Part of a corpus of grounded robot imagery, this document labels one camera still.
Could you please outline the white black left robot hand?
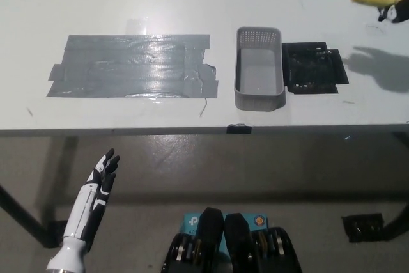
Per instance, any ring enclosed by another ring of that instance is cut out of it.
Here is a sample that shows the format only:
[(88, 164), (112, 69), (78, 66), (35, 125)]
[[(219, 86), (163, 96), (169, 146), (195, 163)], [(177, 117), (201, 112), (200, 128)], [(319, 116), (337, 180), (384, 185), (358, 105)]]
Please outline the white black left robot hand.
[(111, 148), (103, 155), (80, 188), (63, 237), (92, 246), (116, 178), (120, 157)]

